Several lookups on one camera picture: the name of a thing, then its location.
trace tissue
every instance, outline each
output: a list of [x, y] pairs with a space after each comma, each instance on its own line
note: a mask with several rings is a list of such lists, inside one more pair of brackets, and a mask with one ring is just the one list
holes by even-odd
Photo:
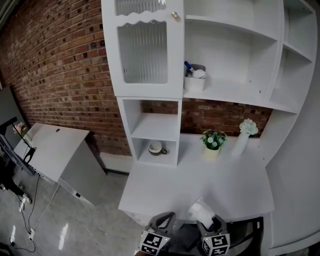
[[189, 215], [193, 219], [201, 222], [208, 230], [214, 223], [212, 218], [216, 215], [215, 212], [204, 202], [204, 199], [200, 197], [189, 209]]

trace plug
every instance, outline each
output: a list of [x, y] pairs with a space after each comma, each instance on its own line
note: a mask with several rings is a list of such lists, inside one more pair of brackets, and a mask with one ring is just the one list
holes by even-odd
[[33, 228], [31, 228], [30, 230], [31, 230], [31, 234], [28, 234], [28, 238], [29, 238], [30, 241], [33, 242], [34, 239], [35, 239], [36, 231]]

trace white cabinet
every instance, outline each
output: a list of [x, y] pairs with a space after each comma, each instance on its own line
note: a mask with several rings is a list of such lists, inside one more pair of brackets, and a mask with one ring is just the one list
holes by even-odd
[[114, 94], [181, 98], [183, 0], [103, 0], [101, 3]]
[[[292, 128], [317, 52], [315, 11], [304, 0], [102, 0], [114, 93], [136, 161], [176, 166], [182, 98], [274, 109], [259, 140], [266, 165]], [[206, 67], [202, 91], [184, 90], [184, 61]], [[143, 113], [174, 101], [176, 114]], [[151, 140], [168, 155], [153, 157]]]
[[[266, 165], [309, 91], [318, 41], [315, 11], [304, 0], [102, 0], [102, 19], [135, 160], [119, 208], [141, 224], [167, 211], [186, 220], [190, 205], [208, 195], [214, 211], [230, 221], [273, 211]], [[184, 90], [184, 61], [206, 67], [202, 91]], [[236, 138], [230, 137], [218, 159], [205, 162], [200, 136], [180, 135], [183, 98], [274, 111], [240, 157], [231, 156]], [[176, 102], [177, 111], [144, 113], [141, 100]], [[151, 155], [151, 140], [169, 153]]]

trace white vase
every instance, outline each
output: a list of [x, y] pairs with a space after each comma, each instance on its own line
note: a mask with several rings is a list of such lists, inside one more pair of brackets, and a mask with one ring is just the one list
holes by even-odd
[[236, 140], [235, 145], [231, 151], [231, 154], [233, 156], [235, 156], [235, 157], [241, 156], [241, 154], [243, 153], [243, 151], [246, 148], [249, 136], [250, 136], [250, 134], [248, 134], [248, 133], [240, 133], [240, 135], [238, 136], [238, 139]]
[[30, 136], [28, 134], [24, 135], [23, 137], [28, 143], [29, 145], [32, 147], [32, 139], [30, 138]]
[[203, 151], [202, 151], [202, 157], [206, 161], [210, 161], [210, 160], [216, 159], [219, 156], [219, 153], [220, 153], [220, 147], [217, 150], [212, 150], [207, 148], [206, 145], [204, 145]]

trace electrical cable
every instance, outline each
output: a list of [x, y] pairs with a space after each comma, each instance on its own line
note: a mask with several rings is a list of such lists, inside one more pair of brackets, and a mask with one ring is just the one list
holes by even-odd
[[27, 150], [28, 150], [28, 147], [26, 147], [26, 149], [25, 149], [25, 152], [24, 152], [24, 154], [23, 154], [23, 159], [25, 159], [25, 155], [26, 155], [26, 153], [27, 153]]
[[38, 176], [38, 181], [36, 182], [36, 187], [35, 187], [35, 195], [34, 195], [34, 200], [33, 200], [33, 206], [32, 206], [32, 211], [29, 215], [29, 219], [28, 219], [28, 227], [29, 227], [29, 230], [30, 229], [30, 217], [32, 215], [32, 213], [34, 212], [34, 208], [35, 208], [35, 204], [36, 204], [36, 198], [37, 198], [37, 191], [38, 191], [38, 184], [39, 184], [39, 180], [40, 180], [40, 175]]
[[39, 256], [41, 256], [41, 254], [37, 251], [37, 249], [35, 249], [35, 252], [36, 252]]
[[36, 227], [39, 225], [39, 223], [40, 223], [40, 221], [41, 221], [42, 217], [44, 216], [45, 212], [47, 211], [47, 209], [48, 209], [49, 205], [50, 205], [50, 204], [51, 204], [51, 202], [54, 200], [54, 197], [55, 197], [55, 195], [56, 195], [56, 193], [57, 193], [57, 191], [58, 191], [58, 188], [59, 188], [59, 187], [60, 187], [60, 185], [58, 184], [58, 186], [56, 186], [56, 189], [55, 189], [55, 191], [54, 191], [54, 193], [53, 193], [53, 196], [52, 196], [52, 198], [51, 198], [51, 201], [49, 202], [49, 204], [48, 204], [48, 205], [47, 205], [47, 207], [45, 208], [44, 212], [42, 213], [42, 215], [41, 215], [41, 217], [40, 217], [40, 219], [39, 219], [38, 223], [35, 225], [35, 227], [33, 228], [33, 230], [36, 230]]
[[[19, 201], [21, 202], [21, 204], [23, 205], [23, 207], [25, 206], [25, 204], [20, 200], [19, 196], [15, 193], [16, 197], [19, 199]], [[24, 213], [23, 213], [23, 210], [21, 209], [21, 214], [22, 214], [22, 217], [23, 217], [23, 222], [24, 222], [24, 227], [25, 227], [25, 230], [28, 232], [28, 234], [31, 234], [31, 231], [27, 229], [27, 224], [26, 224], [26, 220], [25, 220], [25, 216], [24, 216]]]
[[14, 248], [14, 249], [16, 249], [16, 250], [24, 250], [24, 251], [27, 251], [27, 252], [29, 252], [29, 253], [34, 253], [35, 251], [36, 251], [36, 245], [35, 245], [35, 243], [32, 241], [32, 240], [30, 240], [32, 243], [33, 243], [33, 251], [31, 251], [31, 250], [28, 250], [28, 249], [25, 249], [25, 248], [16, 248], [16, 247], [14, 247], [14, 246], [12, 246], [11, 245], [11, 247], [12, 248]]

